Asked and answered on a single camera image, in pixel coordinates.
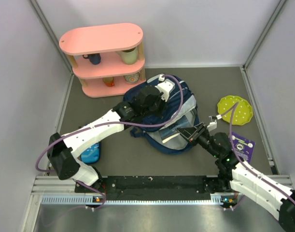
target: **plate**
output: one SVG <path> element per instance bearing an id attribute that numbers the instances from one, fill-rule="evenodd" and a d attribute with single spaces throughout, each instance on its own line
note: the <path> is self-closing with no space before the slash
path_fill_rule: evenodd
<path id="1" fill-rule="evenodd" d="M 239 102 L 239 104 L 234 112 L 232 124 L 242 126 L 250 122 L 251 118 L 253 117 L 253 108 L 245 99 L 239 96 L 232 95 L 221 98 L 217 104 L 218 113 L 223 114 L 225 111 L 230 109 L 236 102 Z M 231 113 L 232 111 L 224 115 L 223 120 L 230 123 Z"/>

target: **purple notebook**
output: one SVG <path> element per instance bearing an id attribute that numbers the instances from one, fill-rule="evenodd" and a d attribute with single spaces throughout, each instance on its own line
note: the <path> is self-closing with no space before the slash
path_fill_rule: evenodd
<path id="1" fill-rule="evenodd" d="M 255 142 L 232 132 L 232 140 L 237 154 L 250 163 L 253 156 Z"/>

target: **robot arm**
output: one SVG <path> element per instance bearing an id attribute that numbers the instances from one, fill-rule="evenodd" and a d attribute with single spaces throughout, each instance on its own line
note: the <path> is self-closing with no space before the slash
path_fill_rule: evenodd
<path id="1" fill-rule="evenodd" d="M 65 138 L 54 145 L 48 151 L 47 156 L 58 178 L 60 180 L 73 178 L 88 186 L 101 179 L 100 173 L 94 167 L 78 160 L 79 156 L 102 139 L 129 128 L 127 125 L 113 122 L 140 123 L 148 115 L 160 116 L 165 109 L 170 92 L 174 88 L 175 84 L 172 81 L 165 80 L 160 75 L 157 86 L 142 88 L 131 101 L 117 104 L 101 118 L 79 129 L 80 131 L 88 130 Z M 60 138 L 61 136 L 55 133 L 50 137 L 49 143 L 51 144 Z"/>
<path id="2" fill-rule="evenodd" d="M 295 201 L 295 190 L 273 181 L 244 161 L 246 169 L 232 151 L 227 134 L 219 132 L 212 136 L 209 132 L 210 126 L 206 126 L 204 123 L 192 128 L 177 130 L 189 143 L 200 144 L 216 158 L 215 164 L 219 168 L 218 178 L 216 181 L 206 178 L 205 189 L 207 192 L 232 190 L 241 192 L 265 208 L 285 231 L 295 232 L 295 205 L 287 197 L 290 196 Z M 287 196 L 272 188 L 267 182 L 277 186 Z"/>

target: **pink shelf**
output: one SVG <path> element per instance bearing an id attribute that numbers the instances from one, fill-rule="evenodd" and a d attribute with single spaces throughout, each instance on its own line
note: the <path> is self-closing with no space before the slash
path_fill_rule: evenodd
<path id="1" fill-rule="evenodd" d="M 100 98 L 100 97 L 108 97 L 108 96 L 115 96 L 115 95 L 123 95 L 129 89 L 137 86 L 144 81 L 139 80 L 135 84 L 128 84 L 123 76 L 114 77 L 114 84 L 113 87 L 107 87 L 102 79 L 93 79 L 93 80 L 86 80 L 87 86 L 82 87 L 83 92 L 91 97 L 91 98 Z"/>
<path id="2" fill-rule="evenodd" d="M 59 40 L 61 50 L 72 56 L 128 50 L 143 40 L 142 29 L 132 23 L 75 28 Z"/>
<path id="3" fill-rule="evenodd" d="M 101 63 L 94 65 L 82 56 L 77 58 L 78 67 L 73 73 L 81 79 L 95 79 L 109 76 L 121 76 L 139 72 L 145 60 L 137 60 L 134 64 L 125 64 L 116 52 L 101 53 Z"/>

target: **backpack strap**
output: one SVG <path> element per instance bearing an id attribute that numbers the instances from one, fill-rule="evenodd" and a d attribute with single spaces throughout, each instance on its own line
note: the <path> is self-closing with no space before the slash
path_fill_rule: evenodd
<path id="1" fill-rule="evenodd" d="M 144 132 L 137 132 L 138 129 L 136 127 L 134 127 L 131 131 L 130 131 L 130 135 L 131 137 L 134 137 L 134 138 L 140 138 L 140 137 L 143 137 L 144 136 Z"/>

